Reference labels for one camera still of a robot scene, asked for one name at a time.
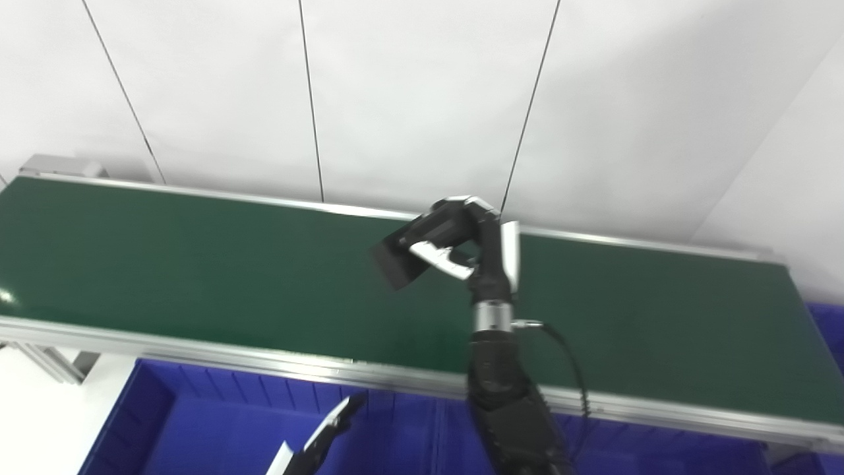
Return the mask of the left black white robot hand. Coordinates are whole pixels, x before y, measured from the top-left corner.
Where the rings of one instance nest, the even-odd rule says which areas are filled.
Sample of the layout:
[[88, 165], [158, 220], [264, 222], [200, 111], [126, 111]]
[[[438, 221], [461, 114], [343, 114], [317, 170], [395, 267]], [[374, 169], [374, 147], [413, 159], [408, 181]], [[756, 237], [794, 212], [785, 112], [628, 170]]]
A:
[[367, 403], [367, 399], [367, 394], [359, 392], [341, 400], [325, 415], [298, 451], [284, 441], [272, 458], [266, 474], [316, 474], [335, 438], [349, 430], [351, 419]]

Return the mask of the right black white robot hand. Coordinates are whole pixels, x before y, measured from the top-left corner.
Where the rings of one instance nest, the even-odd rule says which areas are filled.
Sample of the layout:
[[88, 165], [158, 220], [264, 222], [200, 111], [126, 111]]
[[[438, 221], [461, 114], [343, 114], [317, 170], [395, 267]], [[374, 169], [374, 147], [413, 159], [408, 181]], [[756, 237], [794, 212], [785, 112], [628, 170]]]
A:
[[520, 225], [503, 222], [497, 208], [477, 196], [431, 205], [401, 243], [428, 265], [467, 282], [474, 301], [506, 301], [518, 293]]

